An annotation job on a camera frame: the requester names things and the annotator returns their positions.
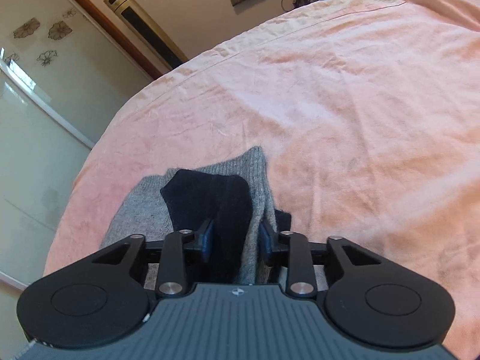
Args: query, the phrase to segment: wrinkled fabric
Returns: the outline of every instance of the wrinkled fabric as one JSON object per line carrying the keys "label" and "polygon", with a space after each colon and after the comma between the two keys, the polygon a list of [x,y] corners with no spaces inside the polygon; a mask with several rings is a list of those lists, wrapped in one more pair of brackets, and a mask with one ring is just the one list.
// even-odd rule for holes
{"label": "wrinkled fabric", "polygon": [[327,0],[158,79],[75,181],[48,274],[96,251],[128,192],[263,148],[275,206],[443,285],[445,345],[480,353],[480,0]]}

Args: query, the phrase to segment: floral pattern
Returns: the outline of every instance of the floral pattern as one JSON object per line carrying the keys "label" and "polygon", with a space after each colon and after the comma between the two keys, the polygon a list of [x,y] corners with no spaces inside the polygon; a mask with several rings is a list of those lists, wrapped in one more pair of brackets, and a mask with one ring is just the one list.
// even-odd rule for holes
{"label": "floral pattern", "polygon": [[7,64],[7,66],[10,66],[11,61],[17,62],[19,59],[20,59],[20,56],[16,52],[14,52],[12,55],[5,57],[4,61]]}
{"label": "floral pattern", "polygon": [[40,56],[37,58],[37,61],[41,61],[42,66],[45,67],[51,64],[56,56],[58,56],[56,50],[48,50],[40,54]]}
{"label": "floral pattern", "polygon": [[77,10],[75,8],[70,8],[62,16],[64,19],[69,19],[71,17],[74,17],[76,14],[77,14]]}
{"label": "floral pattern", "polygon": [[17,38],[26,38],[28,35],[32,35],[40,27],[40,22],[36,17],[32,17],[24,25],[17,28],[13,31],[13,37]]}
{"label": "floral pattern", "polygon": [[58,41],[65,38],[71,31],[72,29],[64,21],[59,21],[50,28],[49,38]]}

